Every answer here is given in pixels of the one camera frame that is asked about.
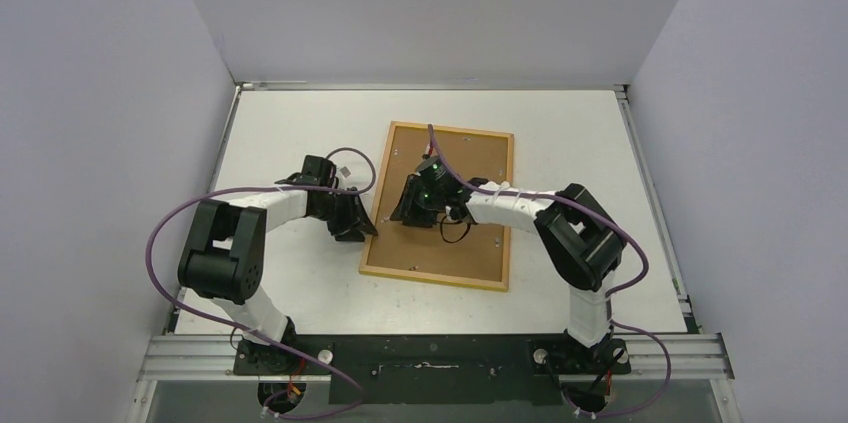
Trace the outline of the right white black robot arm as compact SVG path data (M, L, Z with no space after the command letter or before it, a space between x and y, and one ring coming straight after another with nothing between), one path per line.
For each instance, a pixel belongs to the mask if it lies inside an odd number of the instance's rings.
M526 192L480 177L462 183L450 175L413 173L390 218L417 228L439 226L444 220L466 227L494 224L537 236L570 287L568 364L580 372L606 372L628 362L624 344L613 337L607 294L626 244L603 224L606 216L577 184L559 192Z

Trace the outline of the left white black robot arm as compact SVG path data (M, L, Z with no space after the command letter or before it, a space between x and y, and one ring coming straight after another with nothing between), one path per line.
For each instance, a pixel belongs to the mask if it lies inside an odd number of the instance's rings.
M338 242L360 243L378 233L344 170L330 157L307 155L301 170L271 192L200 201L177 270L181 286L243 325L239 356L277 374L297 368L301 359L293 320L261 286L266 235L303 218L325 222Z

